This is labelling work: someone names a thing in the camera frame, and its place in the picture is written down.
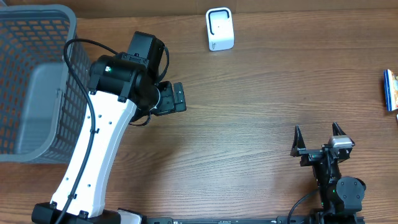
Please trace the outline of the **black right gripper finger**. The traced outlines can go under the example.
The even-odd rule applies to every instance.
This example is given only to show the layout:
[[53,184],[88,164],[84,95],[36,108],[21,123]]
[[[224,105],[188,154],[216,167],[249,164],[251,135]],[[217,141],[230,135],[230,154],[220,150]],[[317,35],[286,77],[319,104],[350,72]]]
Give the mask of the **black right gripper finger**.
[[294,140],[292,144],[292,152],[298,152],[301,150],[305,150],[305,143],[302,137],[301,130],[299,128],[299,125],[295,126],[295,133],[294,133]]
[[334,136],[343,136],[346,133],[340,128],[337,122],[334,122],[332,124],[332,130],[333,130],[333,135]]

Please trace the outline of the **yellow snack bag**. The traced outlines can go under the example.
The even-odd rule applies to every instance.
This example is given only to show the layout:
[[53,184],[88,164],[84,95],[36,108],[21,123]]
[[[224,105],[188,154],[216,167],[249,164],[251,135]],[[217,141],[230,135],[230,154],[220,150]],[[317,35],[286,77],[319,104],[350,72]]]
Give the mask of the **yellow snack bag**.
[[398,82],[397,74],[391,70],[384,70],[384,91],[386,98],[386,107],[388,111],[395,111],[398,104]]

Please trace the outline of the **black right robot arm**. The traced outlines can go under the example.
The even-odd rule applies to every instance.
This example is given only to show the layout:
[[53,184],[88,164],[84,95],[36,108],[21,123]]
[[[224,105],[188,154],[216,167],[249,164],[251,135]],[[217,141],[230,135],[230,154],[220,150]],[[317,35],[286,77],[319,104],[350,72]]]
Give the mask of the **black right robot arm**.
[[306,199],[320,195],[321,208],[313,209],[302,218],[303,223],[364,223],[356,214],[362,210],[366,184],[359,178],[345,176],[339,164],[350,158],[355,142],[332,124],[333,135],[319,149],[307,149],[299,126],[295,127],[290,155],[300,158],[302,167],[310,166],[317,181],[317,189],[298,200],[287,215],[287,223],[294,219],[295,209]]

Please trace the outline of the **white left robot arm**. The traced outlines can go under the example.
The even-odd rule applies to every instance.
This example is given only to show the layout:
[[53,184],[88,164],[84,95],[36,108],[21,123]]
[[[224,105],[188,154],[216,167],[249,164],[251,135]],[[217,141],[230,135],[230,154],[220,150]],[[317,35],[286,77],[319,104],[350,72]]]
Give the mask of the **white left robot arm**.
[[129,125],[187,109],[183,86],[160,69],[168,48],[156,36],[135,32],[126,52],[109,49],[92,63],[81,87],[85,119],[63,180],[49,202],[35,205],[34,223],[144,223],[139,213],[105,209],[109,175]]

